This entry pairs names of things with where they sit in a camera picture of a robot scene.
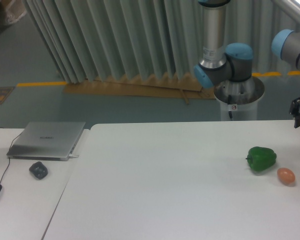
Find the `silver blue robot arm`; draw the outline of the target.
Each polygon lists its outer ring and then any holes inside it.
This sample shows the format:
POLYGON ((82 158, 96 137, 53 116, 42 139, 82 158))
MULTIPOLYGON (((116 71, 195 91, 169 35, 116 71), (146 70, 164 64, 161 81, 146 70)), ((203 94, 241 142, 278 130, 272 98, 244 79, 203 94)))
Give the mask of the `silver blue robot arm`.
MULTIPOLYGON (((222 121, 257 119, 258 102, 264 96, 263 82, 252 75, 253 50, 245 43, 224 46, 227 0, 200 0, 204 8, 203 57, 193 67, 200 85, 213 89, 222 121)), ((273 1, 300 24, 300 0, 273 1)), ((300 32, 281 30, 273 38, 271 51, 300 71, 300 32)), ((300 127, 300 96, 291 101, 289 114, 300 127)))

